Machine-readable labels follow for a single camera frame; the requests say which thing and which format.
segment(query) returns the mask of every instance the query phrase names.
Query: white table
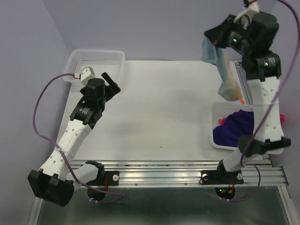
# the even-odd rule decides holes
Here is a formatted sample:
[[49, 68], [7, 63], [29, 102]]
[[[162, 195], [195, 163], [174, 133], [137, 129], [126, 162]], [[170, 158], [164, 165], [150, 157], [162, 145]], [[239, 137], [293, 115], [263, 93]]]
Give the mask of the white table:
[[[221, 78], [200, 61], [126, 61], [121, 92], [82, 143], [75, 160], [221, 160], [231, 151], [215, 149], [209, 113]], [[234, 63], [232, 72], [238, 76]], [[59, 138], [81, 98], [71, 87]]]

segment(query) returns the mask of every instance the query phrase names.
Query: empty white basket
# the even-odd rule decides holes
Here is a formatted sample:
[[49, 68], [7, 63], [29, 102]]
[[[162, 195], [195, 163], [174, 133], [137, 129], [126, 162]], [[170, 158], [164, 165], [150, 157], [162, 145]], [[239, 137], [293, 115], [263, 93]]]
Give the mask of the empty white basket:
[[[78, 49], [71, 53], [64, 73], [80, 73], [86, 66], [93, 68], [96, 77], [107, 72], [118, 83], [124, 68], [125, 54], [121, 51]], [[81, 84], [72, 76], [63, 77], [64, 81]]]
[[239, 110], [244, 110], [248, 112], [253, 111], [252, 105], [238, 105], [236, 103], [230, 102], [215, 102], [212, 104], [211, 112], [210, 112], [210, 122], [211, 122], [211, 131], [210, 131], [210, 142], [215, 148], [219, 149], [228, 149], [228, 150], [235, 150], [236, 147], [228, 147], [223, 145], [217, 145], [214, 143], [213, 138], [213, 130], [219, 126], [219, 119], [227, 118], [229, 115], [237, 112]]

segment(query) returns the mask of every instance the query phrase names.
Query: purple cloth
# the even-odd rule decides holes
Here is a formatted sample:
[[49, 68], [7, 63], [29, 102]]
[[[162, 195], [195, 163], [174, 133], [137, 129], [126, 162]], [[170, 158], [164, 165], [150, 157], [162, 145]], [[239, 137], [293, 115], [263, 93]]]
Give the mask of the purple cloth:
[[229, 115], [223, 125], [213, 130], [214, 143], [217, 145], [237, 147], [238, 139], [252, 135], [254, 129], [254, 114], [240, 110]]

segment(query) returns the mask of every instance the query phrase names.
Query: light blue cloth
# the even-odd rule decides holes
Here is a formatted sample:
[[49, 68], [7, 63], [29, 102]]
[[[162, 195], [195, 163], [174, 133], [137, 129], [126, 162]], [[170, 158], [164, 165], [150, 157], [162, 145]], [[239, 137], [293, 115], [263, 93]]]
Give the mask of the light blue cloth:
[[222, 79], [222, 84], [218, 94], [226, 101], [236, 101], [238, 98], [232, 98], [239, 85], [234, 80], [222, 48], [216, 48], [208, 39], [204, 37], [202, 43], [202, 61], [217, 66]]

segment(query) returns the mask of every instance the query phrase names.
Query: wall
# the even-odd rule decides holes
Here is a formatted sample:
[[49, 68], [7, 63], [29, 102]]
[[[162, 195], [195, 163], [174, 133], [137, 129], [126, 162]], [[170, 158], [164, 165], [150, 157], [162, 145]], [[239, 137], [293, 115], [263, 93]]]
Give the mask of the wall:
[[[275, 0], [261, 0], [270, 11]], [[68, 49], [122, 50], [127, 60], [200, 60], [204, 31], [241, 0], [44, 0]]]
[[[0, 224], [24, 225], [34, 199], [27, 176], [53, 149], [34, 134], [33, 108], [69, 52], [41, 0], [2, 0], [0, 30]], [[39, 130], [54, 138], [67, 90], [57, 81], [38, 109]]]
[[[298, 14], [300, 14], [299, 0], [287, 0], [292, 4]], [[280, 24], [280, 28], [272, 50], [277, 53], [282, 61], [283, 77], [285, 76], [288, 67], [290, 66], [292, 56], [295, 51], [297, 41], [296, 23], [292, 13], [289, 9], [281, 3], [276, 3], [272, 11]], [[297, 60], [292, 77], [289, 80], [286, 88], [283, 90], [280, 97], [280, 113], [284, 114], [287, 119], [283, 125], [284, 133], [287, 137], [291, 138], [292, 145], [286, 148], [284, 153], [280, 156], [273, 157], [272, 162], [274, 165], [283, 165], [286, 176], [289, 182], [289, 193], [293, 199], [295, 207], [300, 214], [300, 176], [299, 176], [299, 159], [300, 152], [297, 140], [300, 137], [300, 117], [299, 117], [299, 100], [296, 98], [299, 93], [300, 84], [300, 59]]]

